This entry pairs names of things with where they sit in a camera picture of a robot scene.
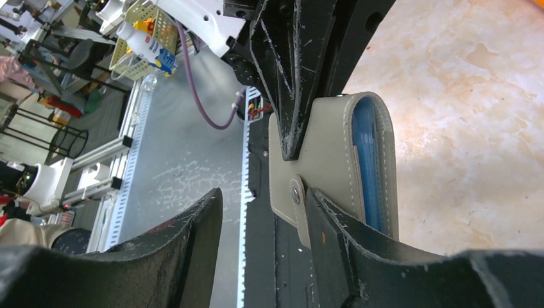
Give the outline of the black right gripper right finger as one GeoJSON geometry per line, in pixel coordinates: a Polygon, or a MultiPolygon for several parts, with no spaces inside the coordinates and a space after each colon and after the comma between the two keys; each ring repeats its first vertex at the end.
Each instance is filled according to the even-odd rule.
{"type": "Polygon", "coordinates": [[[541,250],[449,257],[395,241],[317,189],[306,213],[322,307],[542,307],[541,250]]]}

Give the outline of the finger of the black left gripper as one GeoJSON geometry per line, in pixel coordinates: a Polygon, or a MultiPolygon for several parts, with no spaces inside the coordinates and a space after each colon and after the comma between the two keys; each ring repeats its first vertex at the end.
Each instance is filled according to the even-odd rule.
{"type": "Polygon", "coordinates": [[[323,62],[323,96],[343,92],[361,55],[395,0],[337,1],[323,62]]]}
{"type": "Polygon", "coordinates": [[[285,161],[297,160],[316,97],[336,1],[260,1],[250,52],[278,124],[285,161]]]}

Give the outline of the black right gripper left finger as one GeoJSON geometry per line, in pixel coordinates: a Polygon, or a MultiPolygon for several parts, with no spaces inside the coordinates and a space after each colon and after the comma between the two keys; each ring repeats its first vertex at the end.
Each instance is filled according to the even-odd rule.
{"type": "Polygon", "coordinates": [[[1,249],[2,307],[208,307],[223,220],[211,189],[179,215],[105,252],[1,249]]]}

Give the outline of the grey leather card holder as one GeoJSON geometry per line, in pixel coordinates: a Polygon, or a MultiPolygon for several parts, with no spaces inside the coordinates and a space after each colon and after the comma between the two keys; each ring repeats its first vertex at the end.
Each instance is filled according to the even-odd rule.
{"type": "Polygon", "coordinates": [[[395,137],[389,110],[377,94],[315,100],[295,161],[283,159],[278,123],[271,117],[268,158],[271,209],[296,228],[303,246],[310,246],[308,188],[319,189],[375,230],[399,238],[395,137]]]}

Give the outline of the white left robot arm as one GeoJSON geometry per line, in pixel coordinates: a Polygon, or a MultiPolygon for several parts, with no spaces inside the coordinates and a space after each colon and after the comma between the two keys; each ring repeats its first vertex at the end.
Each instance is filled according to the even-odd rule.
{"type": "Polygon", "coordinates": [[[394,0],[158,1],[272,104],[297,160],[316,98],[342,93],[394,0]]]}

